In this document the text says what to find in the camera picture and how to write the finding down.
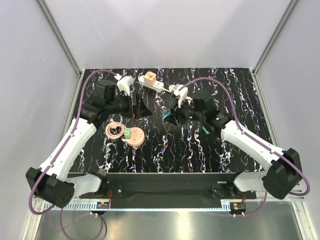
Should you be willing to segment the green plug adapter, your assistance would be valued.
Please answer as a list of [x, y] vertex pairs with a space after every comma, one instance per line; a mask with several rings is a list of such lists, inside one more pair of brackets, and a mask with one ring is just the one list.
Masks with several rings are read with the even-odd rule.
[[126, 138], [126, 139], [130, 139], [131, 138], [131, 129], [130, 128], [125, 128], [124, 129], [124, 137]]

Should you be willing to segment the white power strip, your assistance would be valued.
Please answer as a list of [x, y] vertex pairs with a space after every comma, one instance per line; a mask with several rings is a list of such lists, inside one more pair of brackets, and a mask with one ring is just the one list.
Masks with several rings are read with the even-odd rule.
[[140, 76], [138, 82], [140, 85], [156, 92], [162, 92], [164, 88], [164, 83], [157, 80], [157, 75], [155, 73]]

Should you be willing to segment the teal plug adapter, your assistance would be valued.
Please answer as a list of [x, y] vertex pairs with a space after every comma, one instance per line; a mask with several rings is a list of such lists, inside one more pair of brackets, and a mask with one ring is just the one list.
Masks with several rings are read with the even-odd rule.
[[163, 114], [161, 115], [162, 120], [164, 121], [167, 117], [169, 117], [171, 114], [171, 110], [167, 109], [166, 111], [163, 112]]
[[204, 126], [202, 127], [202, 129], [207, 135], [211, 134]]

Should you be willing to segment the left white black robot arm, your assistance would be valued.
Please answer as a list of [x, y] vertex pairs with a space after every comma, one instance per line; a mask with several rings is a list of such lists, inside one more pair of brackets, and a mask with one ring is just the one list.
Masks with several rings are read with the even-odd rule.
[[130, 76], [118, 82], [99, 81], [93, 94], [86, 101], [80, 101], [76, 118], [52, 154], [40, 167], [27, 170], [25, 176], [32, 196], [62, 209], [74, 197], [92, 193], [103, 198], [108, 193], [108, 186], [100, 176], [87, 174], [69, 178], [68, 173], [87, 141], [110, 115], [141, 119], [152, 114], [141, 95], [131, 92], [133, 83]]

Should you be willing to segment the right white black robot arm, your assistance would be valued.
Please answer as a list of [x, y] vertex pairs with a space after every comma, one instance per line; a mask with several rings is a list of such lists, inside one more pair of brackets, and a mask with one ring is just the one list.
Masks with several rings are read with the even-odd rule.
[[199, 98], [186, 97], [166, 110], [164, 122], [181, 126], [186, 121], [197, 121], [207, 134], [227, 141], [252, 157], [262, 166], [258, 172], [242, 172], [227, 185], [228, 195], [239, 198], [244, 192], [266, 191], [283, 200], [302, 180], [302, 166], [299, 153], [293, 148], [283, 150], [241, 125], [224, 110], [218, 110], [208, 94]]

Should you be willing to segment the pink round power socket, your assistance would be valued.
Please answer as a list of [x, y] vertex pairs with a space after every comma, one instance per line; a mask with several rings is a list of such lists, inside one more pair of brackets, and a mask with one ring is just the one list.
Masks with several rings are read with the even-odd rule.
[[131, 127], [131, 138], [126, 139], [126, 142], [131, 147], [139, 147], [145, 141], [145, 133], [140, 127]]

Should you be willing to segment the pink cube plug adapter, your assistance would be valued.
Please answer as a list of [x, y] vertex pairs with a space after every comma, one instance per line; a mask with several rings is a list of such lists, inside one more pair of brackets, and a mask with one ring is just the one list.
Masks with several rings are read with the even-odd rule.
[[157, 81], [157, 75], [151, 71], [148, 71], [144, 76], [144, 83], [149, 85], [149, 86], [153, 86], [156, 81]]

